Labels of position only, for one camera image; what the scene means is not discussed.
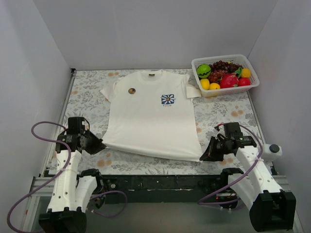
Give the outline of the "white t-shirt with daisy print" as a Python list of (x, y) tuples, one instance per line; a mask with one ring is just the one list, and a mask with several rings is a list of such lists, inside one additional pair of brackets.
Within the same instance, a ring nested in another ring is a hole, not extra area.
[[(188, 74), (140, 70), (105, 86), (101, 93), (110, 111), (103, 143), (124, 152), (199, 161), (203, 152), (193, 100), (201, 94), (189, 79)], [(128, 93), (130, 88), (135, 94)]]

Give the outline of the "small round brooch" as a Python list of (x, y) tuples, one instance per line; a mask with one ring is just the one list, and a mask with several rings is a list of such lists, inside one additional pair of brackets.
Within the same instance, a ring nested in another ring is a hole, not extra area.
[(134, 88), (130, 88), (128, 90), (128, 93), (131, 94), (131, 95), (135, 94), (135, 92), (136, 92), (136, 90)]

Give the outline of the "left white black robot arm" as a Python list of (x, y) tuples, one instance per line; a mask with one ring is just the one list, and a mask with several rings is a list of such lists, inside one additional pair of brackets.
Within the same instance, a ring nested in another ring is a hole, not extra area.
[(57, 141), (59, 176), (54, 180), (47, 211), (39, 216), (39, 225), (46, 233), (84, 233), (87, 205), (93, 194), (103, 190), (104, 183), (98, 169), (78, 172), (78, 165), (83, 151), (96, 154), (106, 146), (89, 130), (89, 122), (84, 117), (68, 118), (68, 126)]

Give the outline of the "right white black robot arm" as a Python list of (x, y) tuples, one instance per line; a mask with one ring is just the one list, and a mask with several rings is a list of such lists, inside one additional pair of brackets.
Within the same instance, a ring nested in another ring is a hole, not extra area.
[(244, 128), (238, 122), (218, 124), (223, 133), (211, 137), (200, 161), (217, 162), (224, 155), (234, 154), (243, 166), (226, 168), (221, 173), (220, 188), (201, 198), (198, 204), (209, 206), (207, 199), (221, 192), (237, 194), (249, 210), (251, 224), (257, 232), (291, 230), (294, 226), (296, 198), (284, 190), (268, 169), (269, 163), (282, 156), (282, 148), (276, 144), (261, 144), (254, 133), (243, 135)]

